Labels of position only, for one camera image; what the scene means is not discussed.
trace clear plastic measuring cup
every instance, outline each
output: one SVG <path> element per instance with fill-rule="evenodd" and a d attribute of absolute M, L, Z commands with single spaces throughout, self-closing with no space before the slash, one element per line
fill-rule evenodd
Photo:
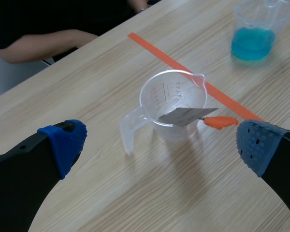
<path fill-rule="evenodd" d="M 241 59 L 267 56 L 290 19 L 285 0 L 243 0 L 234 9 L 232 52 Z"/>
<path fill-rule="evenodd" d="M 165 140 L 189 138 L 197 123 L 185 127 L 159 122 L 159 117 L 176 108 L 204 108 L 207 102 L 205 76 L 182 70 L 168 70 L 151 77 L 140 92 L 140 107 L 124 117 L 120 132 L 128 154 L 134 149 L 134 133 L 148 123 Z"/>

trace wooden table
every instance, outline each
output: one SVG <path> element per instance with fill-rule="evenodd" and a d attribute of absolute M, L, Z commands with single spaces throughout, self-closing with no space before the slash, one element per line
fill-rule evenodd
<path fill-rule="evenodd" d="M 230 55 L 236 0 L 164 0 L 0 96 L 0 154 L 66 119 L 88 129 L 84 151 L 41 206 L 33 232 L 290 232 L 290 212 L 240 159 L 236 127 L 199 124 L 162 141 L 150 126 L 124 152 L 119 124 L 140 88 L 170 69 L 136 32 L 258 116 L 290 129 L 290 22 L 264 62 Z M 219 114 L 233 112 L 209 97 Z"/>

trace blue rubber pad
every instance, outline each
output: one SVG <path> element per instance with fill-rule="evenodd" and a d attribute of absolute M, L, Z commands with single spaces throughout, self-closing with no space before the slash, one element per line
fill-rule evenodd
<path fill-rule="evenodd" d="M 261 177 L 275 154 L 280 140 L 289 130 L 275 125 L 245 120 L 237 128 L 238 152 L 244 163 Z"/>
<path fill-rule="evenodd" d="M 73 131 L 65 131 L 55 126 L 47 126 L 37 131 L 48 136 L 61 179 L 64 179 L 71 170 L 73 161 L 83 150 L 87 137 L 86 126 L 81 121 L 66 120 L 66 122 L 74 122 Z"/>

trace orange tape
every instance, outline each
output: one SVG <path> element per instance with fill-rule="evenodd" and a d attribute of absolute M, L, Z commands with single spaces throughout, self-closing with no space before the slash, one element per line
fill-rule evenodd
<path fill-rule="evenodd" d="M 192 73 L 192 71 L 187 69 L 185 66 L 181 65 L 176 60 L 172 59 L 167 54 L 163 53 L 162 51 L 157 49 L 155 46 L 153 46 L 152 44 L 150 44 L 137 34 L 131 33 L 128 35 L 128 37 L 137 42 L 140 46 L 145 48 L 147 51 L 149 51 L 151 54 L 162 60 L 164 63 L 166 63 L 173 69 L 184 70 Z M 224 94 L 219 89 L 211 85 L 210 83 L 206 82 L 205 86 L 208 94 L 210 94 L 217 101 L 228 107 L 230 110 L 232 110 L 234 113 L 236 113 L 243 119 L 256 119 L 262 121 L 260 117 L 256 116 L 254 113 L 243 107 L 240 103 L 236 102 L 228 95 Z"/>

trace plastic beaker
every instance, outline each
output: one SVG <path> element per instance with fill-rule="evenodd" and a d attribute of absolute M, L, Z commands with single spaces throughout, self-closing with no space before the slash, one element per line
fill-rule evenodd
<path fill-rule="evenodd" d="M 151 77 L 140 92 L 140 107 L 124 117 L 120 132 L 128 154 L 134 149 L 134 133 L 148 123 L 165 140 L 189 138 L 197 123 L 185 127 L 159 122 L 159 117 L 176 108 L 204 108 L 207 102 L 205 76 L 182 70 L 168 70 Z"/>
<path fill-rule="evenodd" d="M 284 0 L 243 0 L 234 9 L 232 52 L 241 59 L 267 56 L 290 19 L 290 3 Z"/>

